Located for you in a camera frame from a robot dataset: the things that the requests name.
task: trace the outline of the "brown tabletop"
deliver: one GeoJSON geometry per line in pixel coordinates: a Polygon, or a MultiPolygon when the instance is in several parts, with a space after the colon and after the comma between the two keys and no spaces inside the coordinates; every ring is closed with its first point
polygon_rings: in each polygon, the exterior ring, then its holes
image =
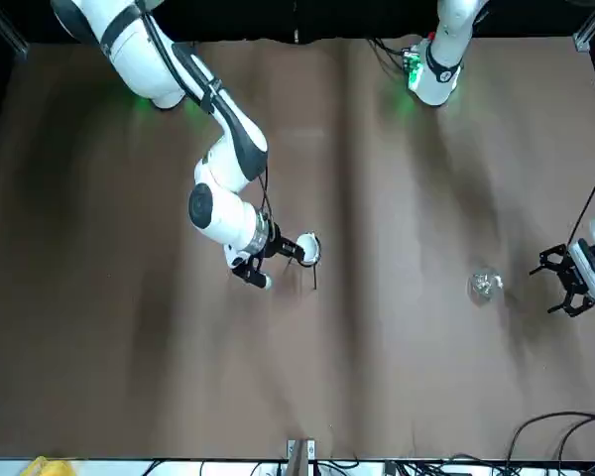
{"type": "MultiPolygon", "coordinates": [[[[320,458],[501,458],[524,419],[595,411],[595,309],[547,315],[555,276],[527,279],[595,179],[589,56],[476,40],[431,109],[361,41],[201,54],[267,136],[283,232],[322,241],[318,290],[281,257],[270,292],[243,285],[191,226],[209,118],[153,109],[96,50],[34,47],[0,119],[0,456],[281,458],[308,436],[320,458]],[[507,295],[477,307],[481,263],[507,295]]],[[[595,458],[585,429],[567,457],[595,458]]]]}

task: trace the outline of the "clear glass cup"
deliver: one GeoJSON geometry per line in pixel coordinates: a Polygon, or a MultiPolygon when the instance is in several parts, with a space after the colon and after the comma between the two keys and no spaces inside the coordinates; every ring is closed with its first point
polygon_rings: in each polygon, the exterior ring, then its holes
{"type": "Polygon", "coordinates": [[[467,292],[475,304],[486,304],[502,294],[503,279],[495,268],[480,268],[469,277],[467,292]]]}

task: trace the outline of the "yellow object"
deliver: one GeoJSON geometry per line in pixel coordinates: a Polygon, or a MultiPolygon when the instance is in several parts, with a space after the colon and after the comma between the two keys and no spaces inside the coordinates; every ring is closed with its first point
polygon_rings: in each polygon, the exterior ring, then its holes
{"type": "Polygon", "coordinates": [[[20,476],[75,476],[75,472],[68,461],[49,461],[40,456],[20,476]]]}

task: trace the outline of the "metal bracket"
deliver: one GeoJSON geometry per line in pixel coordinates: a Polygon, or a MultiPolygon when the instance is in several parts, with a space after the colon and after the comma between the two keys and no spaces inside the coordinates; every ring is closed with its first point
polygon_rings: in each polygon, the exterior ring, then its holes
{"type": "Polygon", "coordinates": [[[588,53],[591,50],[591,40],[595,36],[595,11],[591,13],[584,25],[573,34],[575,48],[580,53],[588,53]]]}
{"type": "Polygon", "coordinates": [[[285,476],[308,476],[308,460],[315,459],[315,441],[290,439],[287,442],[289,464],[285,476]]]}

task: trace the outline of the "robotic arm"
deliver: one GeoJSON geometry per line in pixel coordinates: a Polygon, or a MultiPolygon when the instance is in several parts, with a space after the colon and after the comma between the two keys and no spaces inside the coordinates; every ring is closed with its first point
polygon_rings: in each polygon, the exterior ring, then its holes
{"type": "Polygon", "coordinates": [[[439,0],[436,32],[404,51],[408,88],[430,106],[456,88],[474,22],[489,0],[439,0]]]}
{"type": "Polygon", "coordinates": [[[568,246],[557,245],[540,253],[539,266],[531,275],[540,270],[554,271],[566,290],[562,303],[550,308],[549,313],[562,309],[574,317],[595,305],[595,220],[590,222],[590,233],[592,245],[580,238],[568,246]],[[550,256],[557,256],[557,259],[550,260],[550,256]],[[581,297],[581,303],[574,301],[576,296],[581,297]]]}
{"type": "Polygon", "coordinates": [[[272,280],[260,271],[264,258],[279,253],[305,267],[317,264],[320,246],[313,233],[292,242],[262,210],[238,196],[265,171],[267,141],[191,45],[170,40],[144,2],[51,3],[64,28],[84,43],[98,44],[133,92],[161,109],[175,107],[187,95],[220,124],[222,137],[194,169],[189,217],[201,233],[223,245],[227,265],[236,276],[268,289],[272,280]]]}

